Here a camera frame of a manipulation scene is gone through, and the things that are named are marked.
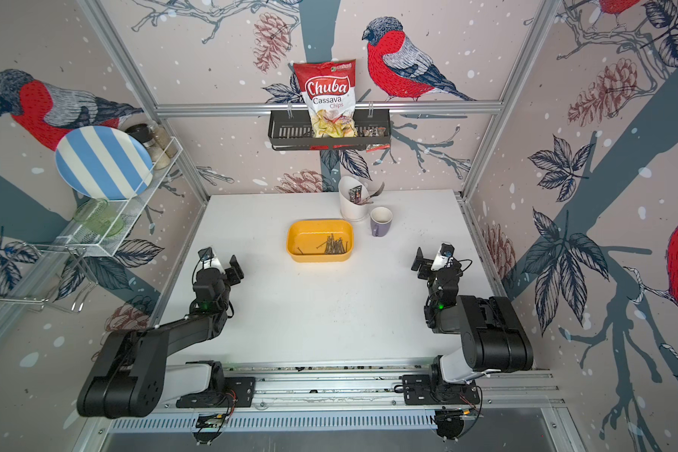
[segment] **striped plate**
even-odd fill
[[[55,164],[68,185],[97,199],[130,199],[142,193],[153,178],[153,163],[143,145],[112,127],[70,131],[58,143]]]

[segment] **wire shelf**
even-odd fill
[[[109,200],[107,208],[100,209],[100,212],[98,211],[98,207],[94,208],[93,212],[88,213],[87,220],[78,225],[77,230],[75,230],[69,238],[69,243],[67,245],[85,249],[84,256],[86,257],[110,257],[115,255],[118,247],[121,246],[123,240],[131,232],[136,221],[138,221],[138,217],[141,216],[148,204],[148,201],[150,201],[158,187],[163,183],[163,179],[171,170],[173,164],[178,160],[182,152],[183,147],[181,146],[181,143],[179,143],[175,137],[172,137],[168,146],[166,146],[166,149],[163,150],[163,154],[167,156],[173,155],[173,157],[171,157],[171,162],[165,168],[159,170],[152,169],[153,177],[149,180],[151,176],[146,176],[143,181],[147,185],[147,188],[141,194],[129,200]],[[85,223],[96,215],[101,215],[105,218],[108,214],[107,212],[109,212],[109,218],[105,221],[106,227],[103,229],[109,231],[108,233],[99,234],[85,226]]]

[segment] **white tabletop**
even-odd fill
[[[384,192],[370,207],[389,208],[385,237],[369,220],[353,224],[354,250],[340,263],[297,263],[286,252],[292,223],[340,218],[339,194],[212,196],[161,323],[183,317],[194,299],[198,251],[213,247],[224,266],[235,254],[246,277],[231,288],[235,317],[216,339],[168,358],[168,364],[213,359],[270,366],[403,365],[460,347],[459,336],[426,327],[426,282],[410,269],[417,247],[434,258],[451,243],[472,259],[460,294],[492,295],[451,190]]]

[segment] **chips bag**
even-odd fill
[[[355,137],[354,69],[356,60],[294,64],[301,95],[312,118],[314,137]]]

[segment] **bird wallpaper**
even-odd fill
[[[356,59],[357,101],[497,100],[539,0],[105,0],[163,104],[302,104],[294,63]],[[256,118],[170,119],[210,194],[281,192],[290,179],[335,191],[344,174],[373,188],[461,190],[489,114],[392,115],[390,149],[271,148]],[[320,174],[319,182],[302,174]]]
[[[0,2],[0,296],[37,261],[20,244],[52,242],[87,201],[58,174],[58,141],[84,125],[140,122],[137,105],[77,4]],[[115,258],[87,258],[99,287],[80,314],[24,312],[0,338],[0,450],[72,449],[94,355],[111,330],[146,325],[199,205],[171,170]],[[56,304],[70,307],[85,283],[67,277]]]
[[[301,103],[295,62],[347,59],[358,101],[470,103],[501,97],[540,1],[101,4],[159,104]],[[72,0],[0,2],[0,263],[70,221],[85,198],[55,146],[144,117],[132,89]],[[265,117],[169,123],[209,194],[291,195],[343,174],[459,191],[489,120],[394,114],[391,148],[369,152],[274,151]],[[678,0],[564,0],[470,205],[588,450],[678,450]],[[172,171],[116,257],[90,262],[103,277],[81,315],[31,313],[6,335],[0,450],[72,449],[91,359],[147,324],[198,208]],[[0,293],[35,258],[0,269]]]
[[[678,0],[564,0],[470,206],[589,450],[678,450]]]

